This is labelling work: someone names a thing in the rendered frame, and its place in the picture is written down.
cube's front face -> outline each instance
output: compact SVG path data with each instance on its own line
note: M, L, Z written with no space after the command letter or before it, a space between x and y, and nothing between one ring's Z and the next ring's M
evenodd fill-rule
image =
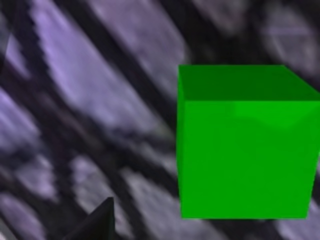
M178 95L183 218L306 217L320 149L319 101L187 99L182 85Z

green cube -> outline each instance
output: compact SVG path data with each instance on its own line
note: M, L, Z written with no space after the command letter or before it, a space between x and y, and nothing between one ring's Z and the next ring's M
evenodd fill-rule
M301 219L320 151L320 94L282 65L181 65L181 216Z

black object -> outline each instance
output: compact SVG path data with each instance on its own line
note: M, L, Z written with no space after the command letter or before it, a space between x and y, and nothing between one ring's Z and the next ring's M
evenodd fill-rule
M108 197L63 240L114 240L116 230L114 206L113 197Z

